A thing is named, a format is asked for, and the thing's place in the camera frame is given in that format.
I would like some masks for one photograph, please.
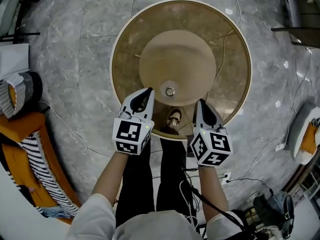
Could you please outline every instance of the white shirt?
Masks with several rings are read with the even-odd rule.
[[[206,225],[208,240],[224,240],[241,229],[222,214]],[[175,210],[137,215],[116,229],[110,202],[101,194],[92,195],[79,209],[66,240],[202,240],[188,220]]]

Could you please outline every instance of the round table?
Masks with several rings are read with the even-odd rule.
[[[120,103],[153,87],[152,133],[181,141],[193,133],[198,99],[210,103],[224,124],[237,114],[251,85],[251,55],[239,28],[218,9],[196,0],[161,1],[122,28],[111,54],[110,79]],[[182,112],[179,135],[161,132],[174,106]]]

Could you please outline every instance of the marker cube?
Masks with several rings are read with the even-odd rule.
[[[114,148],[122,153],[140,155],[150,139],[154,125],[153,121],[137,122],[115,118],[112,132]]]
[[[233,154],[231,136],[213,130],[193,128],[190,143],[199,165],[218,167]]]

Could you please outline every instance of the power outlet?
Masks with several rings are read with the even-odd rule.
[[[279,150],[283,150],[286,146],[286,143],[285,142],[282,142],[278,145],[275,146],[275,152],[279,151]]]
[[[227,171],[225,174],[224,174],[224,178],[222,178],[222,181],[221,181],[221,185],[225,185],[225,184],[228,184],[228,180],[230,179],[231,177],[231,172],[230,171]]]

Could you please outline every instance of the sleeve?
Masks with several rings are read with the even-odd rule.
[[[231,211],[227,211],[227,213],[235,217],[243,225],[242,221],[235,213]],[[240,232],[240,227],[224,217],[222,214],[214,216],[206,224],[206,235],[208,240],[224,240]]]
[[[116,218],[108,199],[93,194],[74,217],[66,240],[112,240]]]

